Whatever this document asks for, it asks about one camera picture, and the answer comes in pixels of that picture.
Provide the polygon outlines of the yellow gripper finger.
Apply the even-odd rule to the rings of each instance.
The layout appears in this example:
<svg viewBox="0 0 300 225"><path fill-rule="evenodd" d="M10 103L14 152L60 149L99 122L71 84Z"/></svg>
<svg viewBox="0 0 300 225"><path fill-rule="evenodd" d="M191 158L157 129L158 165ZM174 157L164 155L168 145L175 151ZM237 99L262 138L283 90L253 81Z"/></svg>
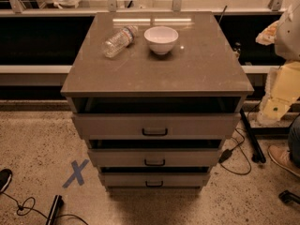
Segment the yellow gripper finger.
<svg viewBox="0 0 300 225"><path fill-rule="evenodd" d="M272 22L258 36L256 36L255 41L265 46L274 44L277 29L278 21Z"/></svg>
<svg viewBox="0 0 300 225"><path fill-rule="evenodd" d="M257 121L262 125L272 125L300 98L300 62L289 62L280 68L271 68L264 91Z"/></svg>

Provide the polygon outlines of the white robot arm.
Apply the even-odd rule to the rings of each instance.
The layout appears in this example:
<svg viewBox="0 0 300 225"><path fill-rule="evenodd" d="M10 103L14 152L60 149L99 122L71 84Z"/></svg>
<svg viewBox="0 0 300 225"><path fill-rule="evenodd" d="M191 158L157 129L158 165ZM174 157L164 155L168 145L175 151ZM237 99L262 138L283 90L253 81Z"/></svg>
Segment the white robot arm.
<svg viewBox="0 0 300 225"><path fill-rule="evenodd" d="M271 125L300 98L300 0L294 0L255 41L265 46L274 44L276 55L286 60L280 68L269 70L257 115L260 124Z"/></svg>

